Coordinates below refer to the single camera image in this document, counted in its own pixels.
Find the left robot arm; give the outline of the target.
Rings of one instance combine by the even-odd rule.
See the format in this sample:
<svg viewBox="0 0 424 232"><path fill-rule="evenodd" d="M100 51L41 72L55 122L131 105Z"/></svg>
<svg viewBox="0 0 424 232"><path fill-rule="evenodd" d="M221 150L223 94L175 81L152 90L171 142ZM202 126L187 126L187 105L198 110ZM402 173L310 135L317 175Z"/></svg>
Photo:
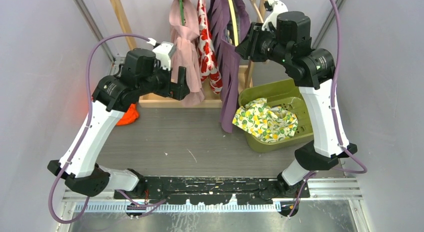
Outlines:
<svg viewBox="0 0 424 232"><path fill-rule="evenodd" d="M186 69L178 68L172 79L172 56L176 48L163 43L154 49L129 51L120 72L102 78L90 97L90 111L69 150L47 168L64 180L73 192L95 197L104 190L125 192L142 198L147 190L146 179L133 169L116 170L97 163L98 155L112 129L138 99L150 93L175 100L190 92Z"/></svg>

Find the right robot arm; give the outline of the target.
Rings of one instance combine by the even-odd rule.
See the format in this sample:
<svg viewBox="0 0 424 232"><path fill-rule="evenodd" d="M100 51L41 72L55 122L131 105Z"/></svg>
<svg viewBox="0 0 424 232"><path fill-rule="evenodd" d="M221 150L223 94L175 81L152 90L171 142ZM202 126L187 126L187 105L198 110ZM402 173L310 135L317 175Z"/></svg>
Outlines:
<svg viewBox="0 0 424 232"><path fill-rule="evenodd" d="M333 117L339 110L332 93L336 64L328 50L312 47L310 27L310 18L303 12L283 12L271 29L264 23L251 23L247 36L235 48L242 59L282 65L306 104L313 140L297 149L294 161L277 176L277 190L286 198L308 174L328 171L340 158L358 150L345 136L339 119Z"/></svg>

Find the green plastic basket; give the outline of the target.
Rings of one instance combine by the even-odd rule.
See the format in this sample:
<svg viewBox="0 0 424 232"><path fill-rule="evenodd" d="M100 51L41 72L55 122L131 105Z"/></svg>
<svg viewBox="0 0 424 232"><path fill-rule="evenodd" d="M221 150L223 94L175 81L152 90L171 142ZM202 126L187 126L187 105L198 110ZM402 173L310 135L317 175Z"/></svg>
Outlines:
<svg viewBox="0 0 424 232"><path fill-rule="evenodd" d="M306 143L313 139L314 134L306 103L293 80L287 79L245 89L240 93L238 103L241 107L257 98L266 98L269 106L281 106L283 109L294 113L298 118L298 128L294 137L276 143L261 142L245 132L247 143L252 150L258 153L266 153L283 147Z"/></svg>

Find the red floral garment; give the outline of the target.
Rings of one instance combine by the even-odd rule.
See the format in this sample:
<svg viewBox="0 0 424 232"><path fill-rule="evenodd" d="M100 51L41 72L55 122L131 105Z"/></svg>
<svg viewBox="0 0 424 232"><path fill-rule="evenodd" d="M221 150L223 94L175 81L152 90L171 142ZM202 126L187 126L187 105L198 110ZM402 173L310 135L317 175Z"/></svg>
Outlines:
<svg viewBox="0 0 424 232"><path fill-rule="evenodd" d="M223 81L219 71L211 30L209 29L205 0L197 1L196 11L199 28L197 52L200 79L202 83L208 81L209 87L214 94L220 94Z"/></svg>

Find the lemon print skirt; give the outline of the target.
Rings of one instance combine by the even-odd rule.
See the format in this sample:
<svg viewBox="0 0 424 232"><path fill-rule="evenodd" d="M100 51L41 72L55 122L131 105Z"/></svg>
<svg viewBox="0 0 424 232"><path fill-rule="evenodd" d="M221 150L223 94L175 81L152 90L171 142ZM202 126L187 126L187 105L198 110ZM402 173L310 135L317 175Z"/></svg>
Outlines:
<svg viewBox="0 0 424 232"><path fill-rule="evenodd" d="M276 143L294 137L299 121L294 113L257 98L236 110L232 124L261 142Z"/></svg>

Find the yellow hanger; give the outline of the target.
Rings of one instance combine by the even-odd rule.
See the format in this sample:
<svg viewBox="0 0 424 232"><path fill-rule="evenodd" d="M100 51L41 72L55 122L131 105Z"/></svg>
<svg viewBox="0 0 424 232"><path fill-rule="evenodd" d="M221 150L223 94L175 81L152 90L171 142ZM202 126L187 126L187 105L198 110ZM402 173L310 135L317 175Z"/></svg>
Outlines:
<svg viewBox="0 0 424 232"><path fill-rule="evenodd" d="M236 5L233 0L228 1L228 8L230 14L230 21L227 24L227 38L228 42L233 46L238 46L239 44L239 30L238 30L238 21L236 14Z"/></svg>

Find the purple skirt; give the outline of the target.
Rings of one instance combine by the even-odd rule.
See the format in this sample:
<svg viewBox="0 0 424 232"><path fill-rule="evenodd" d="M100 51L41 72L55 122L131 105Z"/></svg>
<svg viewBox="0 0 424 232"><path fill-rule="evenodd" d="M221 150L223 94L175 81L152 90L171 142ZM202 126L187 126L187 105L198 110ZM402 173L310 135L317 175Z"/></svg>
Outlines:
<svg viewBox="0 0 424 232"><path fill-rule="evenodd" d="M235 45L227 41L227 31L236 25L239 42L246 37L251 21L243 0L232 0L235 22L232 22L228 0L210 0L207 16L209 29L213 38L213 47L219 71L222 76L220 112L221 128L233 132L233 118L238 107L239 65L241 57L235 52Z"/></svg>

